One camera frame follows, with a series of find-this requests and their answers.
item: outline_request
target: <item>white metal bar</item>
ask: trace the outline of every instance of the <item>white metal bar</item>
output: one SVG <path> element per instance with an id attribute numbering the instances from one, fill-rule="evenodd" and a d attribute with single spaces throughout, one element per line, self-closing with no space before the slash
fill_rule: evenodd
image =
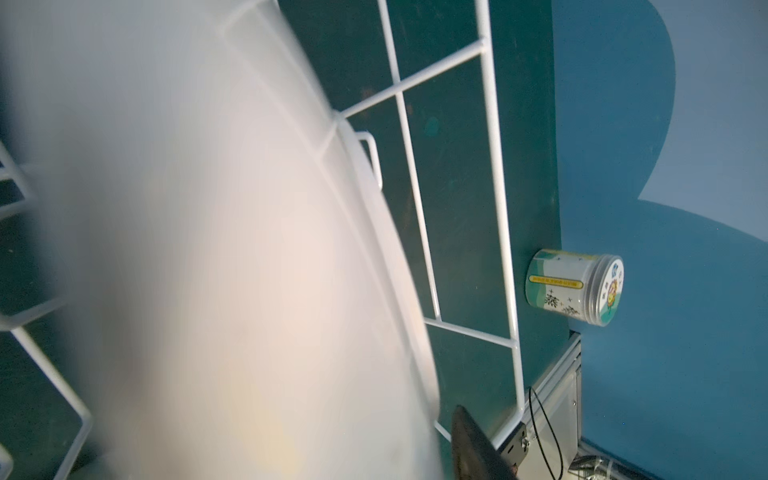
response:
<path id="1" fill-rule="evenodd" d="M 386 0 L 378 0 L 379 15 L 384 29 L 384 43 L 386 44 L 386 54 L 389 59 L 389 70 L 392 72 L 392 83 L 400 82 L 400 70 L 397 66 L 397 55 L 395 53 L 395 41 L 392 38 L 392 26 L 389 23 L 389 10 L 386 6 Z M 419 176 L 416 174 L 416 161 L 413 157 L 413 144 L 411 143 L 411 129 L 408 126 L 408 115 L 406 113 L 406 100 L 402 96 L 402 91 L 395 93 L 397 101 L 397 113 L 400 117 L 400 129 L 402 130 L 402 142 L 406 147 L 406 160 L 408 161 L 408 172 L 411 177 L 411 190 L 413 191 L 413 203 L 416 208 L 416 219 L 419 221 L 419 233 L 422 238 L 422 249 L 424 250 L 424 263 L 427 269 L 427 279 L 429 280 L 429 292 L 432 294 L 432 308 L 435 310 L 435 319 L 440 322 L 440 302 L 437 298 L 437 286 L 435 285 L 435 271 L 432 269 L 432 254 L 429 251 L 429 239 L 427 238 L 427 225 L 424 220 L 424 207 L 422 206 L 422 194 L 419 189 Z"/>
<path id="2" fill-rule="evenodd" d="M 25 200 L 34 200 L 37 198 L 35 195 L 35 192 L 32 191 L 32 187 L 27 181 L 27 177 L 22 172 L 22 169 L 18 167 L 16 162 L 13 161 L 11 158 L 11 154 L 8 153 L 8 150 L 5 149 L 5 145 L 0 141 L 0 163 L 3 164 L 3 167 L 5 169 L 3 170 L 5 174 L 7 174 L 11 180 L 13 180 L 16 183 L 16 187 L 18 187 L 18 191 L 22 192 L 22 195 L 24 195 Z"/>
<path id="3" fill-rule="evenodd" d="M 22 171 L 27 175 L 32 175 L 34 171 L 36 170 L 33 166 L 30 164 L 23 164 L 19 165 L 19 168 L 22 169 Z M 0 182 L 5 180 L 11 180 L 11 175 L 8 173 L 8 171 L 5 169 L 5 167 L 0 167 Z"/>
<path id="4" fill-rule="evenodd" d="M 442 435 L 443 438 L 445 438 L 449 442 L 451 441 L 451 434 L 448 432 L 448 430 L 445 429 L 444 426 L 440 425 L 440 423 L 437 420 L 435 420 L 435 429 L 438 432 L 440 432 L 440 435 Z"/>
<path id="5" fill-rule="evenodd" d="M 525 389 L 523 387 L 523 368 L 519 345 L 518 304 L 515 299 L 515 276 L 512 271 L 507 192 L 504 185 L 504 162 L 502 160 L 502 134 L 498 120 L 496 72 L 493 65 L 491 12 L 488 9 L 488 0 L 475 0 L 475 16 L 478 22 L 478 36 L 488 40 L 485 50 L 480 54 L 480 68 L 482 72 L 483 94 L 485 96 L 485 118 L 488 122 L 488 142 L 491 148 L 493 193 L 496 202 L 498 242 L 502 250 L 502 272 L 504 274 L 504 291 L 507 300 L 509 336 L 518 342 L 518 345 L 512 349 L 512 369 L 515 373 L 515 398 L 517 399 L 518 411 L 522 412 L 525 407 Z"/>
<path id="6" fill-rule="evenodd" d="M 496 345 L 505 346 L 508 349 L 514 349 L 518 346 L 518 341 L 515 339 L 506 339 L 503 336 L 492 335 L 490 333 L 481 332 L 480 330 L 468 329 L 465 326 L 454 325 L 447 322 L 436 322 L 433 319 L 424 319 L 424 323 L 431 326 L 436 326 L 444 330 L 450 330 L 454 333 L 461 333 L 462 335 L 470 336 L 472 338 L 484 340 L 486 342 L 495 343 Z"/>
<path id="7" fill-rule="evenodd" d="M 388 24 L 389 24 L 389 13 L 387 14 L 387 25 Z M 357 114 L 365 110 L 366 108 L 370 108 L 375 104 L 383 102 L 387 98 L 394 97 L 396 94 L 400 92 L 403 92 L 405 90 L 408 90 L 409 88 L 415 87 L 416 85 L 423 83 L 429 80 L 430 78 L 434 78 L 440 75 L 442 72 L 446 70 L 450 70 L 451 68 L 454 68 L 456 65 L 460 65 L 465 61 L 472 60 L 474 57 L 480 55 L 485 50 L 486 43 L 488 42 L 485 40 L 485 38 L 480 38 L 479 40 L 472 42 L 471 44 L 467 45 L 461 50 L 455 51 L 449 56 L 443 58 L 442 60 L 433 63 L 427 68 L 417 71 L 415 74 L 411 75 L 410 77 L 407 77 L 405 80 L 395 81 L 392 87 L 385 88 L 384 90 L 366 98 L 360 103 L 354 104 L 353 106 L 347 108 L 345 111 L 341 112 L 341 115 L 343 115 L 345 118 L 349 118 L 354 114 Z"/>
<path id="8" fill-rule="evenodd" d="M 18 202 L 14 202 L 12 204 L 3 205 L 0 207 L 0 220 L 5 220 L 6 218 L 13 217 L 14 215 L 22 214 L 29 210 L 31 207 L 32 202 L 26 199 L 19 200 Z"/>
<path id="9" fill-rule="evenodd" d="M 24 326 L 42 316 L 46 316 L 54 310 L 64 306 L 66 301 L 62 297 L 54 298 L 9 317 L 0 315 L 0 331 L 8 331 Z"/>
<path id="10" fill-rule="evenodd" d="M 35 361 L 40 370 L 43 371 L 45 376 L 48 377 L 48 380 L 50 380 L 58 392 L 61 393 L 61 396 L 63 396 L 73 410 L 76 411 L 82 421 L 80 431 L 74 437 L 74 441 L 72 442 L 72 445 L 70 445 L 67 455 L 64 456 L 64 460 L 61 461 L 61 465 L 59 465 L 58 470 L 56 471 L 56 476 L 54 477 L 54 480 L 64 480 L 67 478 L 67 475 L 69 475 L 69 471 L 72 469 L 72 465 L 74 464 L 75 459 L 77 459 L 78 453 L 85 443 L 86 437 L 88 437 L 88 433 L 91 431 L 93 425 L 91 412 L 88 411 L 88 408 L 83 401 L 80 400 L 80 397 L 78 397 L 72 387 L 69 386 L 67 381 L 64 380 L 61 373 L 59 373 L 56 367 L 53 366 L 51 360 L 48 359 L 38 344 L 35 343 L 31 336 L 29 336 L 29 333 L 27 333 L 24 327 L 13 329 L 11 330 L 11 333 L 16 337 L 32 360 Z"/>
<path id="11" fill-rule="evenodd" d="M 499 430 L 498 434 L 492 439 L 491 443 L 493 448 L 498 449 L 502 446 L 507 437 L 512 434 L 520 422 L 523 421 L 523 413 L 525 412 L 525 403 L 522 406 L 515 407 L 515 414 L 505 423 L 504 429 Z"/>
<path id="12" fill-rule="evenodd" d="M 384 188 L 384 178 L 382 177 L 382 166 L 379 163 L 379 149 L 376 148 L 376 139 L 369 131 L 355 132 L 357 139 L 365 141 L 368 144 L 368 152 L 371 154 L 371 164 L 373 165 L 373 176 L 376 177 L 376 183 L 379 184 L 379 190 Z"/>

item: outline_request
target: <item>metal bracket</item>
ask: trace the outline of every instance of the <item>metal bracket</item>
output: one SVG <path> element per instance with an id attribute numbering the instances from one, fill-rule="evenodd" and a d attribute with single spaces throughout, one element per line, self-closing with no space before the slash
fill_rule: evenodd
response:
<path id="1" fill-rule="evenodd" d="M 512 468 L 512 472 L 515 473 L 515 475 L 517 475 L 518 467 L 528 454 L 529 446 L 530 441 L 528 441 L 528 432 L 525 428 L 525 424 L 520 422 L 512 434 L 507 437 L 507 441 L 504 442 L 498 450 L 498 452 L 502 454 L 502 458 Z"/>

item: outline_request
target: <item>black object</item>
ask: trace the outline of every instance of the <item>black object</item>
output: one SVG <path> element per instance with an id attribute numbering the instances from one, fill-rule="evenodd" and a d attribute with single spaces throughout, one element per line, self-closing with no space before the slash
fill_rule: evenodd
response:
<path id="1" fill-rule="evenodd" d="M 536 397 L 536 401 L 538 402 L 538 406 L 541 409 L 541 413 L 544 414 L 544 418 L 547 421 L 547 425 L 549 425 L 549 431 L 552 432 L 552 438 L 554 439 L 554 444 L 558 446 L 558 455 L 560 455 L 560 476 L 555 478 L 554 473 L 552 472 L 552 468 L 549 466 L 549 461 L 547 460 L 547 456 L 544 454 L 544 448 L 541 447 L 541 437 L 538 436 L 538 429 L 536 428 L 536 418 L 533 414 L 533 402 L 531 401 L 531 392 L 533 392 L 534 396 Z M 547 417 L 547 412 L 544 410 L 544 406 L 541 404 L 541 400 L 538 398 L 538 394 L 535 390 L 533 390 L 533 387 L 528 389 L 528 409 L 531 410 L 531 422 L 533 423 L 533 433 L 536 435 L 536 441 L 538 442 L 538 448 L 541 450 L 541 457 L 544 458 L 544 463 L 547 465 L 547 470 L 549 470 L 549 475 L 551 475 L 552 480 L 561 480 L 563 478 L 564 473 L 564 466 L 563 466 L 563 452 L 560 450 L 560 442 L 558 442 L 558 437 L 554 434 L 554 429 L 552 428 L 552 424 L 549 422 L 549 417 Z"/>
<path id="2" fill-rule="evenodd" d="M 517 480 L 467 409 L 459 405 L 451 422 L 455 480 Z"/>

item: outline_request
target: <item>blurry white object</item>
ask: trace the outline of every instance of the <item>blurry white object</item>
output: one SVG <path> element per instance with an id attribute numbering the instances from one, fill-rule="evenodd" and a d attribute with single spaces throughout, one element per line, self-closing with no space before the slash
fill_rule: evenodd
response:
<path id="1" fill-rule="evenodd" d="M 276 6 L 2 10 L 43 242 L 124 470 L 442 477 L 395 228 Z"/>

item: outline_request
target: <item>yellow label strip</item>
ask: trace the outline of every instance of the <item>yellow label strip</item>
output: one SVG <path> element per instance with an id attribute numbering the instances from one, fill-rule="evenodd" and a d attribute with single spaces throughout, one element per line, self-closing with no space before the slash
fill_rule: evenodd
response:
<path id="1" fill-rule="evenodd" d="M 564 286 L 566 288 L 575 288 L 576 290 L 584 288 L 584 284 L 579 280 L 569 280 L 567 278 L 531 275 L 528 279 L 533 283 L 546 283 L 547 285 Z"/>

